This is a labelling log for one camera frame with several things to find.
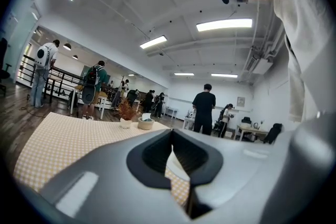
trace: man in black t-shirt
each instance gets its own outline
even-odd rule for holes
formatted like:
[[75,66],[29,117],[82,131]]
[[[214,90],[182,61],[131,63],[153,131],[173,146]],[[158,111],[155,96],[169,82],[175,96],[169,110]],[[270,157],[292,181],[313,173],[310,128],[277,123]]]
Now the man in black t-shirt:
[[212,131],[212,109],[216,106],[216,97],[210,93],[212,86],[204,85],[204,92],[196,95],[193,108],[196,109],[194,132],[199,133],[203,126],[203,134],[211,135]]

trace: wooden floor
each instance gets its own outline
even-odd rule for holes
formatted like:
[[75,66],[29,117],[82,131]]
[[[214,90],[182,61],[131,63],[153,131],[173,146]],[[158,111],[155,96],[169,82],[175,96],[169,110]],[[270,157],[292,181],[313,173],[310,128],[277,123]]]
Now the wooden floor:
[[[2,84],[7,86],[7,93],[4,97],[0,92],[0,152],[8,165],[9,172],[13,173],[15,163],[28,139],[50,112],[66,116],[76,116],[76,113],[70,115],[67,102],[58,98],[53,98],[51,104],[44,104],[42,108],[36,109],[27,102],[30,88],[10,81],[3,81]],[[98,109],[95,109],[93,117],[95,120],[101,120]],[[182,128],[183,125],[183,121],[171,119],[169,116],[154,119],[170,128]],[[102,121],[119,122],[120,119],[116,112],[105,110]]]

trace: railing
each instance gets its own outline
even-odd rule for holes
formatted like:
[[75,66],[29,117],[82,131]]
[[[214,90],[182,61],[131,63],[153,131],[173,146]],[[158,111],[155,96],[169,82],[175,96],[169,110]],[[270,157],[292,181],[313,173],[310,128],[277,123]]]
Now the railing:
[[[17,73],[17,77],[19,78],[17,82],[25,84],[27,86],[33,85],[33,79],[34,79],[34,73],[35,73],[34,62],[35,62],[34,58],[29,57],[27,55],[23,55],[21,65]],[[54,95],[55,93],[56,96],[60,98],[66,97],[66,99],[68,99],[70,92],[72,91],[74,86],[83,84],[82,77],[72,74],[68,71],[62,70],[57,67],[53,67],[53,69],[49,71],[49,74],[59,77],[61,79],[61,81],[59,82],[59,85],[55,84],[56,89],[53,91],[53,93],[50,93],[52,95]],[[52,86],[52,81],[50,82],[50,80],[48,79],[45,85],[45,87],[47,87],[46,91],[50,92],[51,86]]]

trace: lamp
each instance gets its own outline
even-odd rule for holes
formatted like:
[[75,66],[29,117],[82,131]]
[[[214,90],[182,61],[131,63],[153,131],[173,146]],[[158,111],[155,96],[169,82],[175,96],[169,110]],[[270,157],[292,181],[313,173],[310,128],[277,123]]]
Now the lamp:
[[71,45],[69,43],[66,43],[63,45],[63,48],[67,49],[67,50],[71,50]]

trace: man in white t-shirt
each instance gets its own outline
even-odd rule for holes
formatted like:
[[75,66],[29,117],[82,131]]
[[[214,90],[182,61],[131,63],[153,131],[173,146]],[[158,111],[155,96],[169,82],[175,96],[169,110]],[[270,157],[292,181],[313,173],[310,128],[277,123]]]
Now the man in white t-shirt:
[[330,77],[335,69],[331,65],[336,54],[336,34],[328,2],[274,0],[274,11],[284,24],[289,52],[289,119],[301,121],[316,116],[318,110],[335,111],[336,83]]
[[41,95],[44,84],[48,79],[49,70],[54,67],[54,63],[58,56],[59,40],[56,39],[52,43],[45,43],[43,46],[47,47],[49,50],[48,65],[45,67],[36,66],[33,87],[30,92],[30,105],[36,108],[41,108],[43,106],[41,103]]

